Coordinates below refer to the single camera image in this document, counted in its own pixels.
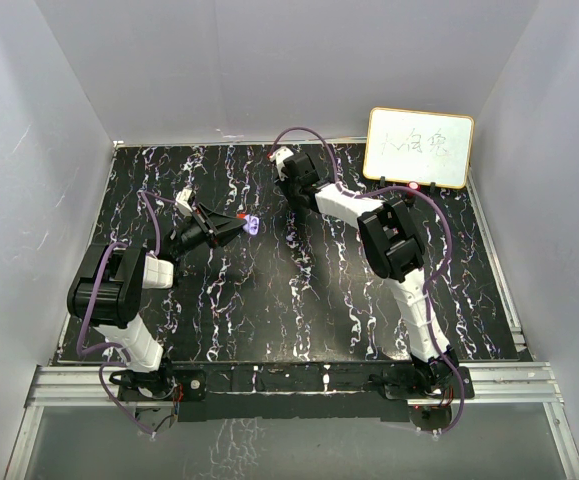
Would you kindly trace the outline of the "purple charging case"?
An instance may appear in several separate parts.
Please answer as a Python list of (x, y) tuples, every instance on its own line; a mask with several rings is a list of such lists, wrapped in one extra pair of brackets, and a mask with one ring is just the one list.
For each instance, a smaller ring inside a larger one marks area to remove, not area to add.
[(260, 225), (259, 218), (254, 215), (245, 215), (243, 219), (245, 220), (243, 230), (251, 236), (256, 236), (259, 232), (259, 225)]

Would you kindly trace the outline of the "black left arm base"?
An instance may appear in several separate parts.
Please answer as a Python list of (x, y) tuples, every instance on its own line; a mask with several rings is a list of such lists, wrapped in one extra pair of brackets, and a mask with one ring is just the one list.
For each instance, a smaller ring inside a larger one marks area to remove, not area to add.
[(158, 370), (120, 370), (109, 375), (110, 382), (123, 394), (132, 391), (155, 401), (199, 402), (206, 397), (206, 375), (202, 370), (183, 369), (163, 363)]

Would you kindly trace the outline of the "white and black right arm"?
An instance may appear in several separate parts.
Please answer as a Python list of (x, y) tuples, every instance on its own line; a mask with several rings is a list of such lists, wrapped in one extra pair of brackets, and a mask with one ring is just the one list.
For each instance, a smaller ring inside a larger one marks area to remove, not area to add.
[(355, 227), (372, 271), (391, 290), (409, 336), (416, 388), (435, 397), (447, 389), (457, 361), (425, 291), (425, 243), (402, 200), (364, 197), (322, 179), (311, 157), (281, 147), (269, 155), (276, 184), (293, 208)]

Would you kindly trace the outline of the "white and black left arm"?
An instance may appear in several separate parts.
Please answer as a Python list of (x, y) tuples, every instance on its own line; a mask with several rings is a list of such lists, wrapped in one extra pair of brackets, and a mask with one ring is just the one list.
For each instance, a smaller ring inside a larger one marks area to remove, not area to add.
[(156, 230), (153, 250), (122, 242), (90, 245), (67, 295), (69, 314), (82, 321), (77, 354), (112, 348), (128, 370), (142, 373), (140, 385), (151, 397), (169, 396), (176, 376), (161, 365), (164, 349), (140, 316), (143, 292), (171, 289), (177, 262), (195, 248), (223, 247), (257, 230), (255, 217), (228, 216), (198, 204), (184, 213), (181, 228)]

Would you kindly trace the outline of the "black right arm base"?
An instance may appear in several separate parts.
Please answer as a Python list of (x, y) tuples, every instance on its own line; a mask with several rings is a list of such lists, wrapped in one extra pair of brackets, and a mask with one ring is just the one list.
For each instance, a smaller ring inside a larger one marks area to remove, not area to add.
[(444, 363), (432, 366), (397, 363), (370, 376), (370, 383), (386, 399), (431, 399), (448, 405), (461, 397), (472, 398), (473, 392), (465, 383), (468, 371), (459, 369), (460, 382)]

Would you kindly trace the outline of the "white board yellow frame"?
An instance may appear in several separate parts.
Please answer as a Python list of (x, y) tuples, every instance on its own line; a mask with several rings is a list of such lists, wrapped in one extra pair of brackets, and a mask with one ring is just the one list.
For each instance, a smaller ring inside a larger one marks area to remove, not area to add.
[(375, 107), (369, 115), (363, 175), (462, 189), (475, 121), (466, 115)]

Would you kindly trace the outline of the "aluminium front rail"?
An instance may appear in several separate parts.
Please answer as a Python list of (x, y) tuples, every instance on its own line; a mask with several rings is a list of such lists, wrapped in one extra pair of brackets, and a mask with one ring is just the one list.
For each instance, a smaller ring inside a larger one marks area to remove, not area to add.
[[(342, 362), (300, 364), (195, 364), (178, 366), (202, 370), (206, 375), (206, 397), (211, 395), (326, 395), (377, 392), (369, 379), (397, 363)], [(465, 383), (473, 392), (472, 403), (556, 403), (560, 388), (547, 362), (466, 362)], [(100, 370), (94, 366), (40, 367), (37, 369), (26, 403), (29, 406), (108, 406), (110, 398), (130, 404), (159, 405), (135, 392), (125, 394), (109, 380), (118, 368)], [(412, 404), (432, 404), (431, 399), (408, 400)]]

